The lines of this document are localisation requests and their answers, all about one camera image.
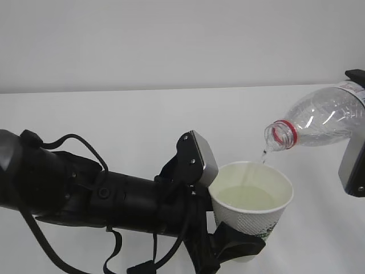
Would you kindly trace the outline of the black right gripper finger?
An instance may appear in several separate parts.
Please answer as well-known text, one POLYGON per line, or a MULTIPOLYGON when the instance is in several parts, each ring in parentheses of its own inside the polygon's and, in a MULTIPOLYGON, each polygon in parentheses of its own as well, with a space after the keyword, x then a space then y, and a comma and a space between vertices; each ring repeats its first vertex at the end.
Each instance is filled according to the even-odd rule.
POLYGON ((352 69, 345 71, 345 75, 356 84, 365 88, 365 71, 361 69, 352 69))

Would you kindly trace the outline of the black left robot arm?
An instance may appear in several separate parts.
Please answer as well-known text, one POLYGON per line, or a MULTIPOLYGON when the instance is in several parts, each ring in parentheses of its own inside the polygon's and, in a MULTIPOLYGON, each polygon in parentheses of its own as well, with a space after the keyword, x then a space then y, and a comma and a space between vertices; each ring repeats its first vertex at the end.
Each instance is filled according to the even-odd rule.
POLYGON ((216 273, 228 260, 257 255, 265 242, 226 223, 213 233, 206 214, 213 209, 209 186, 218 167, 208 142, 196 131, 179 138, 176 154, 153 180, 111 172, 105 161, 60 151, 68 134, 45 143, 29 130, 1 131, 1 207, 19 211, 49 259, 66 273, 78 269, 52 249, 39 222, 67 227, 105 228, 122 248, 119 229, 176 238, 161 259, 152 258, 128 273, 156 273, 185 245, 196 273, 216 273))

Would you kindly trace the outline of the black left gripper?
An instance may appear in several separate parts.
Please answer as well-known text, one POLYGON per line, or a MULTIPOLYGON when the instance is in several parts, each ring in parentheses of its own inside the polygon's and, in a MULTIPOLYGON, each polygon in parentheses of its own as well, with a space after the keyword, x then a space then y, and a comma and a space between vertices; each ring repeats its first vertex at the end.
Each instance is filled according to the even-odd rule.
POLYGON ((241 257, 258 255, 266 243, 260 237, 240 232, 221 222, 213 234, 208 233, 206 212, 212 206, 208 189, 204 186, 188 188, 183 227, 168 253, 155 263, 159 269, 174 256, 183 243, 195 273, 217 273, 220 264, 241 257))

